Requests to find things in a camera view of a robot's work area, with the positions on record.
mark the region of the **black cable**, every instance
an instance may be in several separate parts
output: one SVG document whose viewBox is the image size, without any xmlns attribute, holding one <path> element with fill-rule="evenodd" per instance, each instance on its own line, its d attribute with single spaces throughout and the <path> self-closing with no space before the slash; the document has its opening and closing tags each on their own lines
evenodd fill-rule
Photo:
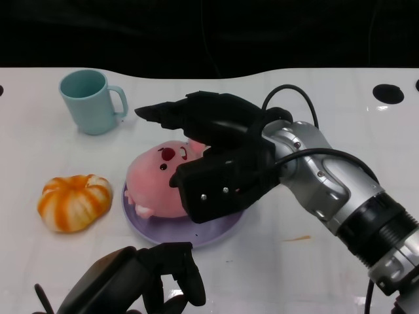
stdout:
<svg viewBox="0 0 419 314">
<path fill-rule="evenodd" d="M 221 76 L 221 72 L 220 72 L 216 62 L 212 58 L 211 53 L 208 50 L 207 39 L 206 39 L 206 36 L 205 36 L 205 29 L 204 29 L 204 0 L 201 0 L 201 32 L 202 32 L 202 41 L 204 42 L 205 53 L 207 54 L 207 57 L 210 60 L 212 66 L 214 68 L 215 73 L 217 74 L 217 78 L 222 79 L 223 77 Z"/>
<path fill-rule="evenodd" d="M 294 152 L 290 155 L 287 155 L 283 158 L 280 158 L 274 165 L 276 169 L 280 169 L 284 164 L 305 156 L 311 156 L 311 155 L 330 155 L 330 156 L 336 156 L 341 157 L 344 159 L 347 159 L 354 164 L 356 164 L 358 167 L 360 167 L 368 176 L 371 177 L 372 180 L 378 183 L 378 179 L 373 173 L 373 171 L 367 166 L 365 162 L 360 160 L 359 158 L 355 157 L 354 155 L 348 154 L 347 152 L 342 152 L 341 150 L 331 149 L 331 148 L 308 148 L 304 150 L 300 150 L 298 152 Z"/>
<path fill-rule="evenodd" d="M 35 285 L 35 292 L 38 295 L 39 301 L 41 301 L 46 313 L 45 314 L 54 314 L 54 310 L 51 307 L 51 303 L 48 301 L 46 294 L 42 287 L 39 284 Z"/>
<path fill-rule="evenodd" d="M 373 299 L 374 286 L 375 286 L 374 281 L 369 279 L 367 295 L 365 297 L 364 314 L 369 314 L 369 311 L 371 309 L 371 300 Z"/>
<path fill-rule="evenodd" d="M 304 99 L 307 101 L 307 105 L 309 106 L 310 111 L 312 112 L 314 126 L 317 127 L 317 129 L 318 129 L 319 128 L 319 121 L 317 120 L 317 114 L 316 114 L 316 110 L 314 109 L 313 103 L 312 103 L 311 99 L 308 97 L 308 95 L 306 94 L 306 92 L 304 90 L 302 90 L 301 88 L 299 88 L 298 86 L 291 85 L 291 84 L 284 84 L 284 85 L 278 86 L 277 88 L 274 88 L 265 98 L 265 100 L 262 104 L 262 110 L 263 111 L 266 110 L 266 108 L 268 107 L 269 101 L 280 90 L 295 90 L 298 93 L 300 93 L 302 97 L 304 97 Z"/>
</svg>

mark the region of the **orange pumpkin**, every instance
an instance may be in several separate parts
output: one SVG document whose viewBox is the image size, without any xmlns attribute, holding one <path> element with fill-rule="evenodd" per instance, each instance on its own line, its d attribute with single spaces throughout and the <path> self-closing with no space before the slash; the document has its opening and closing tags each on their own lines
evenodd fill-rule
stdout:
<svg viewBox="0 0 419 314">
<path fill-rule="evenodd" d="M 109 182 L 97 175 L 53 178 L 45 185 L 38 213 L 51 230 L 76 232 L 85 229 L 111 207 Z"/>
</svg>

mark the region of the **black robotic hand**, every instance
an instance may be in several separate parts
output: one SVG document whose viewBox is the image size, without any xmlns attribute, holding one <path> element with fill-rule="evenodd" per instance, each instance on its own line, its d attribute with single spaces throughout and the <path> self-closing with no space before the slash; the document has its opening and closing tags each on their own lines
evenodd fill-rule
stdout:
<svg viewBox="0 0 419 314">
<path fill-rule="evenodd" d="M 180 314 L 188 302 L 202 306 L 206 302 L 204 284 L 191 250 L 191 243 L 163 243 L 151 249 L 115 251 L 89 268 L 57 314 L 139 313 L 127 310 L 141 295 L 149 314 Z M 169 274 L 183 295 L 164 302 L 160 276 Z M 46 314 L 54 314 L 41 286 L 35 285 L 35 291 Z"/>
<path fill-rule="evenodd" d="M 265 171 L 275 163 L 276 148 L 261 133 L 269 122 L 293 121 L 284 109 L 262 111 L 234 95 L 197 92 L 136 114 L 210 146 L 203 158 L 178 166 L 170 180 L 196 223 L 243 211 L 280 183 L 275 171 Z"/>
</svg>

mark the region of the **plush toy ear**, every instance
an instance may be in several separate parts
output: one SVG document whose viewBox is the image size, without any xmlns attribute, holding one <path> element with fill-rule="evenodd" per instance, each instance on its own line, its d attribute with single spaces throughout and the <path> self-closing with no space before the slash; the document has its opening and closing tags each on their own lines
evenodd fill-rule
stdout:
<svg viewBox="0 0 419 314">
<path fill-rule="evenodd" d="M 191 149 L 197 154 L 202 154 L 204 152 L 205 148 L 206 148 L 205 144 L 201 144 L 199 142 L 196 142 L 193 139 L 189 139 L 188 144 L 189 144 L 189 146 L 191 146 Z"/>
</svg>

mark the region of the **black circular hole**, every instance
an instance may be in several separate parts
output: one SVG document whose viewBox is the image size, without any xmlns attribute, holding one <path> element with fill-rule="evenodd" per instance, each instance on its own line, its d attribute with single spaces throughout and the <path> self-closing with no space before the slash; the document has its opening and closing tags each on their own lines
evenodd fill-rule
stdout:
<svg viewBox="0 0 419 314">
<path fill-rule="evenodd" d="M 373 89 L 373 95 L 377 100 L 382 103 L 387 103 L 388 105 L 401 103 L 405 98 L 405 95 L 401 91 L 400 87 L 390 84 L 380 84 L 375 86 Z"/>
</svg>

